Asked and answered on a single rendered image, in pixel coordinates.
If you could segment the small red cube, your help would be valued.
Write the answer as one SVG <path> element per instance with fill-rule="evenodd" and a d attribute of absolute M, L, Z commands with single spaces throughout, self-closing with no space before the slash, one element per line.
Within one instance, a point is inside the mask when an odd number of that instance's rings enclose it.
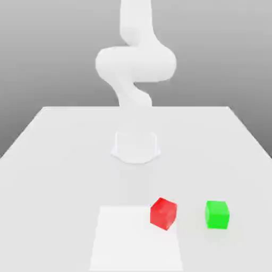
<path fill-rule="evenodd" d="M 160 197 L 150 208 L 150 223 L 167 231 L 175 222 L 176 214 L 177 204 Z"/>

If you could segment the small green cube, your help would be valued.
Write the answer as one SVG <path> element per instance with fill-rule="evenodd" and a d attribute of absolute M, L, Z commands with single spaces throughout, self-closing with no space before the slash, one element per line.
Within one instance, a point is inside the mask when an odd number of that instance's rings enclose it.
<path fill-rule="evenodd" d="M 208 229 L 226 230 L 230 220 L 226 201 L 208 200 L 205 207 L 205 220 Z"/>

